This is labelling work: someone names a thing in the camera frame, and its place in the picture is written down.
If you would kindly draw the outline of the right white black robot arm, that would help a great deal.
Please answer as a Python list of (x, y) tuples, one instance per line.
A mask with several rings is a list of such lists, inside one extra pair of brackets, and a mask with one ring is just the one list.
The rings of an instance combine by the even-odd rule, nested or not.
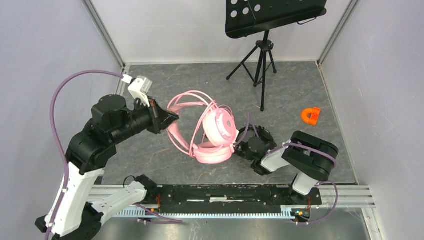
[(299, 173), (289, 189), (289, 199), (302, 204), (311, 190), (329, 180), (337, 165), (339, 149), (334, 144), (302, 131), (295, 131), (291, 138), (277, 145), (272, 135), (262, 130), (258, 136), (241, 141), (235, 154), (251, 162), (250, 167), (261, 176), (293, 166)]

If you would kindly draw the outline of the pink headphones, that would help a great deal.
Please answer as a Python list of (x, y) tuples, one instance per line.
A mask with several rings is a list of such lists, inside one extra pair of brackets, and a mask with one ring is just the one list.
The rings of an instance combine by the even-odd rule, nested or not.
[(178, 124), (167, 128), (168, 136), (174, 146), (183, 154), (196, 159), (201, 164), (220, 164), (227, 161), (235, 152), (234, 143), (238, 136), (234, 116), (229, 110), (212, 101), (206, 106), (194, 130), (196, 135), (203, 128), (207, 141), (195, 144), (195, 136), (187, 142), (180, 133)]

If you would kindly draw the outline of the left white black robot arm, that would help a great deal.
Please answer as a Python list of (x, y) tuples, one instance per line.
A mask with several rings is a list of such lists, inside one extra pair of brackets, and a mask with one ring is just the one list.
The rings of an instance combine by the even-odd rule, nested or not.
[(49, 214), (35, 221), (36, 227), (52, 240), (91, 240), (101, 227), (127, 207), (158, 199), (157, 184), (145, 175), (99, 200), (88, 197), (117, 145), (141, 133), (160, 134), (178, 120), (178, 115), (162, 109), (152, 97), (149, 106), (134, 101), (127, 107), (120, 95), (106, 95), (91, 109), (92, 117), (70, 141), (65, 154), (63, 189)]

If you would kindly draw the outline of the black headphones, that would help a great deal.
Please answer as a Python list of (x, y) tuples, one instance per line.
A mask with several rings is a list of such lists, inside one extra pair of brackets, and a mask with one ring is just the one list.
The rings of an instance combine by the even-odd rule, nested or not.
[(253, 152), (267, 151), (274, 149), (277, 144), (271, 133), (262, 126), (249, 125), (248, 128), (239, 129), (240, 135), (237, 138), (238, 149), (248, 149)]

